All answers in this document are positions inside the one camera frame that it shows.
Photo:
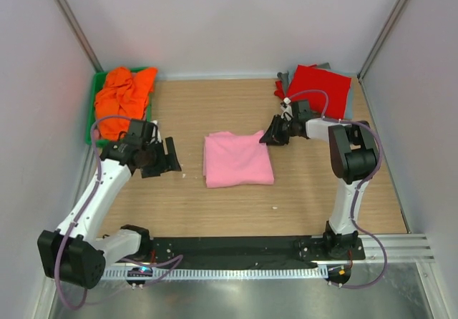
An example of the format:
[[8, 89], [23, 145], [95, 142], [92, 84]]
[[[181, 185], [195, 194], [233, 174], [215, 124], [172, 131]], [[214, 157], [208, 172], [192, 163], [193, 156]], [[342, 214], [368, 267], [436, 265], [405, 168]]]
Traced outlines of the pink t shirt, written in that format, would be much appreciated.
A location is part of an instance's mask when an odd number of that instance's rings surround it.
[[205, 136], [203, 176], [208, 188], [237, 185], [273, 185], [268, 147], [259, 140], [264, 131], [236, 135], [216, 132]]

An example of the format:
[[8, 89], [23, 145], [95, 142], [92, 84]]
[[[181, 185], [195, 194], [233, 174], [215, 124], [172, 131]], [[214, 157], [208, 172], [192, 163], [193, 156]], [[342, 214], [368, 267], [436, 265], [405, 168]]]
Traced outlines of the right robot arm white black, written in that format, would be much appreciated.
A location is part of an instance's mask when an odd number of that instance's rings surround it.
[[379, 141], [367, 122], [319, 117], [307, 100], [281, 102], [282, 113], [259, 140], [270, 146], [287, 145], [292, 137], [328, 143], [331, 169], [338, 180], [333, 212], [320, 237], [298, 241], [304, 260], [363, 260], [365, 252], [357, 227], [367, 184], [381, 166]]

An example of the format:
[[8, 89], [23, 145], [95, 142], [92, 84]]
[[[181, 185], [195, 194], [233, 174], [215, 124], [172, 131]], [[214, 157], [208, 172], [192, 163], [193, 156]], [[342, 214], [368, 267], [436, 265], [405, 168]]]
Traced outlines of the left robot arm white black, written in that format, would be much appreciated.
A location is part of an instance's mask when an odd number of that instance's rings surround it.
[[133, 174], [143, 178], [179, 172], [172, 137], [161, 138], [156, 121], [128, 120], [127, 131], [96, 150], [96, 171], [74, 208], [54, 231], [37, 240], [44, 274], [86, 290], [110, 265], [124, 259], [145, 261], [153, 250], [148, 229], [124, 225], [115, 234], [97, 234], [115, 198]]

